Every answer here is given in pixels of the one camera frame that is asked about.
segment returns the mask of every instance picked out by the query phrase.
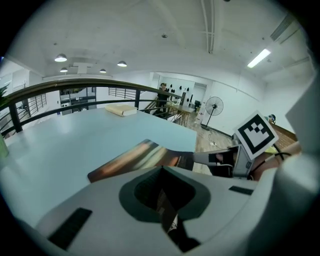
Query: light blue table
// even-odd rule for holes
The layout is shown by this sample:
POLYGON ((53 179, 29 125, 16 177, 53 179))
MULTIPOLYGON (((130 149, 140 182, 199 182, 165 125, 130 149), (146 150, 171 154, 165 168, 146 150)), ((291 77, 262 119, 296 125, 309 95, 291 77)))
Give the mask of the light blue table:
POLYGON ((150 114, 120 117, 104 108, 56 116, 6 140, 0 189, 12 213, 35 227, 89 184, 87 174, 145 139, 194 152, 197 133, 150 114))

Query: standing fan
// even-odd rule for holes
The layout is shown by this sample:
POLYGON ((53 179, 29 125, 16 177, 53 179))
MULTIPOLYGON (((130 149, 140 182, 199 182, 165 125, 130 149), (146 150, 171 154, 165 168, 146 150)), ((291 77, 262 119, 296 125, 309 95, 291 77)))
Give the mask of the standing fan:
POLYGON ((209 131, 208 124, 210 121, 211 116, 217 116, 219 115, 222 110, 224 110, 224 103, 219 97, 211 97, 208 99, 208 101, 205 104, 205 109, 210 115, 208 122, 206 123, 206 126, 201 126, 203 129, 206 129, 209 131))

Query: fluorescent light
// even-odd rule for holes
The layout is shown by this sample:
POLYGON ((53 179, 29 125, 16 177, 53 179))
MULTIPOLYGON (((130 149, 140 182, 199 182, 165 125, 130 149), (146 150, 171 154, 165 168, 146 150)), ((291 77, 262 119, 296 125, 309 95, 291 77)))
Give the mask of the fluorescent light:
POLYGON ((117 65, 120 66, 120 67, 126 67, 127 63, 124 62, 124 61, 119 61, 119 63, 117 65))
POLYGON ((267 57, 269 54, 271 53, 271 51, 264 49, 262 52, 259 53, 259 55, 257 57, 255 57, 253 59, 253 61, 251 61, 248 64, 249 68, 253 68, 255 65, 257 65, 260 61, 262 61, 265 57, 267 57))
POLYGON ((54 60, 56 62, 65 62, 67 60, 67 56, 63 53, 60 53, 54 60))

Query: potted plant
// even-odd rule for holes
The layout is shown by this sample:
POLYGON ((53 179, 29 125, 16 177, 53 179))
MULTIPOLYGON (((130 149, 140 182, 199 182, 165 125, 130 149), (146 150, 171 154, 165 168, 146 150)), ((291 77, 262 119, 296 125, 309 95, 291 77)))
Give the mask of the potted plant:
MULTIPOLYGON (((4 96, 7 91, 7 87, 8 86, 0 88, 0 108, 8 102, 7 97, 4 96)), ((2 135, 0 135, 0 159, 5 158, 8 154, 9 151, 5 143, 5 140, 2 137, 2 135)))

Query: black rubber pad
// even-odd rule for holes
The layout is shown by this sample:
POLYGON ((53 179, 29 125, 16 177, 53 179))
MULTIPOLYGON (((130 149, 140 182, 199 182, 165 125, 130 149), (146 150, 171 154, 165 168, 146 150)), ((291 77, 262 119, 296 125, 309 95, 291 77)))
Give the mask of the black rubber pad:
POLYGON ((254 192, 253 189, 239 187, 239 186, 232 186, 232 187, 229 188, 229 190, 234 191, 234 192, 238 192, 238 193, 241 193, 241 194, 245 194, 245 195, 248 195, 248 196, 251 196, 251 194, 254 192))
POLYGON ((66 250, 91 214, 92 210, 78 208, 51 236, 49 236, 48 240, 61 249, 66 250))

